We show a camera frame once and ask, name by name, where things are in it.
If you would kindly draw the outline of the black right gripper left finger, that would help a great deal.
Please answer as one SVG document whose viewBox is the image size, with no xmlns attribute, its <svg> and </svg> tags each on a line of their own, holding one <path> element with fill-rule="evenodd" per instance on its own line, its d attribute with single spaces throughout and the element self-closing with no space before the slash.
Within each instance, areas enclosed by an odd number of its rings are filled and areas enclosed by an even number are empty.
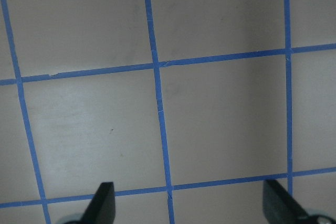
<svg viewBox="0 0 336 224">
<path fill-rule="evenodd" d="M 115 203 L 113 182 L 101 183 L 80 223 L 113 224 L 116 216 Z"/>
</svg>

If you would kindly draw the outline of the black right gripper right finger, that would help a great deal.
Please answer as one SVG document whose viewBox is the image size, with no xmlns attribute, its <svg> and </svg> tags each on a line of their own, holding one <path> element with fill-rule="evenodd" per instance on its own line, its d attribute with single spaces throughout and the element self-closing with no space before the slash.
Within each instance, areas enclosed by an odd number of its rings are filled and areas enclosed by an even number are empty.
<svg viewBox="0 0 336 224">
<path fill-rule="evenodd" d="M 264 180 L 262 190 L 263 214 L 268 223 L 294 224 L 308 221 L 308 213 L 277 180 Z"/>
</svg>

